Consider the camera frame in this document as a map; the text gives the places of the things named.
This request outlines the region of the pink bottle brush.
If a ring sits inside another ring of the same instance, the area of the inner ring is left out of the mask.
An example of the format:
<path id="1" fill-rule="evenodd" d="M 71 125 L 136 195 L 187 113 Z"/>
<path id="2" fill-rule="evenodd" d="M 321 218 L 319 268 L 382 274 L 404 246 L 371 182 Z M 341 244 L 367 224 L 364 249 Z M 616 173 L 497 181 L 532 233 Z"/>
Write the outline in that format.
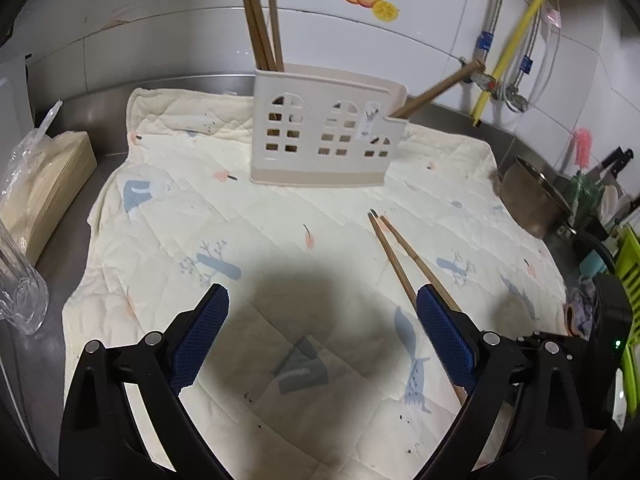
<path id="1" fill-rule="evenodd" d="M 592 148 L 592 134 L 586 128 L 579 128 L 574 131 L 574 144 L 575 144 L 575 165 L 580 170 L 586 170 L 589 167 L 591 148 Z"/>

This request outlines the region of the black handled kitchen knife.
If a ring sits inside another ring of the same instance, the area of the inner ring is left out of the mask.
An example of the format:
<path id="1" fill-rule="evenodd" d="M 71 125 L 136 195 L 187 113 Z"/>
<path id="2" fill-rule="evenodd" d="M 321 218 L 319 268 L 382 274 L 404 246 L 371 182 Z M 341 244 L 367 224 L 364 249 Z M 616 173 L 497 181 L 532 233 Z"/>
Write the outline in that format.
<path id="1" fill-rule="evenodd" d="M 632 148 L 626 148 L 623 150 L 620 146 L 616 148 L 612 153 L 608 154 L 602 162 L 599 162 L 594 166 L 588 174 L 587 179 L 590 182 L 601 182 L 606 174 L 610 174 L 613 179 L 623 171 L 628 162 L 634 159 L 634 150 Z"/>

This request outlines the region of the wooden chopstick compartment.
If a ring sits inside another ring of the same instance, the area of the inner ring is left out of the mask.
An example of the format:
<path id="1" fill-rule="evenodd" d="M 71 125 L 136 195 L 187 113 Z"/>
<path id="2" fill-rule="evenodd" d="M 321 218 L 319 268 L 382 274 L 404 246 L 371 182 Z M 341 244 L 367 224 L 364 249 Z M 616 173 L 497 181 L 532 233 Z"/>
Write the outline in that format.
<path id="1" fill-rule="evenodd" d="M 455 84 L 458 84 L 465 79 L 469 79 L 473 74 L 477 72 L 484 72 L 485 64 L 482 60 L 473 60 L 464 64 L 456 72 L 448 76 L 447 78 L 439 81 L 432 88 L 429 88 L 416 96 L 411 101 L 407 102 L 398 110 L 395 110 L 392 114 L 389 114 L 389 118 L 408 119 L 417 110 L 420 110 L 425 104 L 432 102 L 441 94 L 448 91 Z"/>
<path id="2" fill-rule="evenodd" d="M 242 0 L 246 18 L 248 34 L 250 35 L 250 43 L 254 53 L 255 64 L 258 70 L 269 70 L 266 51 L 262 45 L 262 38 L 259 36 L 255 13 L 252 2 L 250 0 Z"/>

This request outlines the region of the wooden chopstick right compartment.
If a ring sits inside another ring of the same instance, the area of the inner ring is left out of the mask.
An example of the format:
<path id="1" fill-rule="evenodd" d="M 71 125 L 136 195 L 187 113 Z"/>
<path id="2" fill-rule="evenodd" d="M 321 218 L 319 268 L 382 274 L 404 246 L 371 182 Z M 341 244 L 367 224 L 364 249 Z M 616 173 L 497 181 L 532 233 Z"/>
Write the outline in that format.
<path id="1" fill-rule="evenodd" d="M 417 110 L 420 110 L 425 104 L 432 102 L 441 94 L 448 91 L 455 84 L 458 84 L 465 79 L 469 79 L 473 74 L 477 72 L 484 72 L 485 64 L 482 60 L 473 60 L 464 64 L 456 72 L 448 76 L 447 78 L 439 81 L 432 88 L 429 88 L 416 96 L 411 101 L 407 102 L 398 110 L 395 110 L 392 114 L 389 114 L 389 118 L 408 119 Z"/>

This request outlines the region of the cream quilted mat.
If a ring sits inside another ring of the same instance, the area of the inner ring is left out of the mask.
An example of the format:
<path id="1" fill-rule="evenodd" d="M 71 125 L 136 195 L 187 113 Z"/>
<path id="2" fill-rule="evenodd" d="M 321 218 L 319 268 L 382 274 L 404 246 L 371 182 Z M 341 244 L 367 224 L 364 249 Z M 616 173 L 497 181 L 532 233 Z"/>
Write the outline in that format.
<path id="1" fill-rule="evenodd" d="M 459 400 L 370 225 L 385 217 L 481 330 L 562 333 L 546 245 L 506 212 L 490 147 L 410 126 L 374 188 L 250 180 L 248 96 L 134 90 L 125 162 L 62 311 L 66 370 L 134 344 L 213 284 L 228 318 L 181 401 L 238 479 L 410 479 Z"/>

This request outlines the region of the stainless steel pot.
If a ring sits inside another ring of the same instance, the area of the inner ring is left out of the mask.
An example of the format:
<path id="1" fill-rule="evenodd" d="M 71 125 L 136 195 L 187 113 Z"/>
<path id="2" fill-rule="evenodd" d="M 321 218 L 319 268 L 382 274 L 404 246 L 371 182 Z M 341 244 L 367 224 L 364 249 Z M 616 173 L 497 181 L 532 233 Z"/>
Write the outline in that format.
<path id="1" fill-rule="evenodd" d="M 531 236 L 542 240 L 556 233 L 562 237 L 577 234 L 570 225 L 570 206 L 546 176 L 518 156 L 506 170 L 500 198 L 514 221 Z"/>

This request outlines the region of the clear plastic tube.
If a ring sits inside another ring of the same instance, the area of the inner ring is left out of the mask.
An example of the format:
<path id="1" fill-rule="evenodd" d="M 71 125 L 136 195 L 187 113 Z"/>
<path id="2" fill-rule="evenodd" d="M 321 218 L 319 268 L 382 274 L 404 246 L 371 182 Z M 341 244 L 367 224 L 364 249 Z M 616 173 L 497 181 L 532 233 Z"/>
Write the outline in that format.
<path id="1" fill-rule="evenodd" d="M 562 32 L 560 0 L 549 0 L 546 3 L 544 12 L 542 12 L 541 25 L 544 55 L 541 58 L 538 76 L 532 93 L 529 96 L 530 106 L 535 106 L 546 91 L 558 58 Z"/>

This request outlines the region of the wooden chopstick left compartment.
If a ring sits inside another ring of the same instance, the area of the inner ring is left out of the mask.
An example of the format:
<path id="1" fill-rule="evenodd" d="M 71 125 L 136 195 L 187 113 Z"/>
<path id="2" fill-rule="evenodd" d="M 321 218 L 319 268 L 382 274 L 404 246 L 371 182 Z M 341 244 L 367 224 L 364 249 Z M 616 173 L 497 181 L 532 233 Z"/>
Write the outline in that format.
<path id="1" fill-rule="evenodd" d="M 250 43 L 254 53 L 255 64 L 258 70 L 269 70 L 266 51 L 262 45 L 262 38 L 259 36 L 255 13 L 252 2 L 250 0 L 242 0 L 246 18 L 248 34 L 250 35 Z"/>

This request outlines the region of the chrome water valve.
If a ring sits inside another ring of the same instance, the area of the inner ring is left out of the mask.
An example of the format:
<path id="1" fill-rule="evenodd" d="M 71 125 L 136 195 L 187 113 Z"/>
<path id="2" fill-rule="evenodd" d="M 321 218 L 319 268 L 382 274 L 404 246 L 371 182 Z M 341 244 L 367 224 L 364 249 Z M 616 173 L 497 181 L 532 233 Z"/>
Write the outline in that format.
<path id="1" fill-rule="evenodd" d="M 513 113 L 524 114 L 529 109 L 529 100 L 522 96 L 520 89 L 514 84 L 509 84 L 503 91 L 503 101 L 506 107 Z"/>

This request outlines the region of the clear drinking glass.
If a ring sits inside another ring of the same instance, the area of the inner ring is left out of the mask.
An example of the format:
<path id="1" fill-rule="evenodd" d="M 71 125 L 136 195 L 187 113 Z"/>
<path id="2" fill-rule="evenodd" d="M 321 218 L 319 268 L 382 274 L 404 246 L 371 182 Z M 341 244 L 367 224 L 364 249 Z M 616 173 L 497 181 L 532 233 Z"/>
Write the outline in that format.
<path id="1" fill-rule="evenodd" d="M 47 284 L 1 225 L 1 317 L 26 336 L 37 333 L 47 315 Z"/>

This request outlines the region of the pack of beige napkins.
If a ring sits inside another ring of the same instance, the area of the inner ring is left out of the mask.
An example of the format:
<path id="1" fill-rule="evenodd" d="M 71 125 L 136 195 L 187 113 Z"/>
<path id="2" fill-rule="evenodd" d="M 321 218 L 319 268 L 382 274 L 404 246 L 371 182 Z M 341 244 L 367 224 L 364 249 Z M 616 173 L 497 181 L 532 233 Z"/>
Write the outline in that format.
<path id="1" fill-rule="evenodd" d="M 85 131 L 45 136 L 27 156 L 14 156 L 1 180 L 1 221 L 35 264 L 64 214 L 96 170 Z"/>

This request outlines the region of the beige plastic utensil holder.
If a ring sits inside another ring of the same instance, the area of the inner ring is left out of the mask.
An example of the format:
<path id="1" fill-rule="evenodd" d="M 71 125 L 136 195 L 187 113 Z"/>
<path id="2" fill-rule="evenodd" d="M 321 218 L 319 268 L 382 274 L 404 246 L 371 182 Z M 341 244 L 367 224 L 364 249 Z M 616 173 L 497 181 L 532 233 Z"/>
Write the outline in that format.
<path id="1" fill-rule="evenodd" d="M 256 70 L 250 178 L 318 188 L 380 186 L 408 122 L 405 86 L 346 70 Z"/>

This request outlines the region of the grey purple rag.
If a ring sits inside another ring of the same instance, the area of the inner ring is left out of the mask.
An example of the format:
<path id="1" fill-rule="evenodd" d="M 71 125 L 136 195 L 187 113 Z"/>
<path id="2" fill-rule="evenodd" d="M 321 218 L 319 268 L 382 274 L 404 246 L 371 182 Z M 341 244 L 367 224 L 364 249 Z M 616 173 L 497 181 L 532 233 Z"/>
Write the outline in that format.
<path id="1" fill-rule="evenodd" d="M 566 329 L 572 336 L 585 340 L 590 338 L 595 303 L 596 286 L 592 278 L 580 280 L 567 292 L 563 310 Z"/>

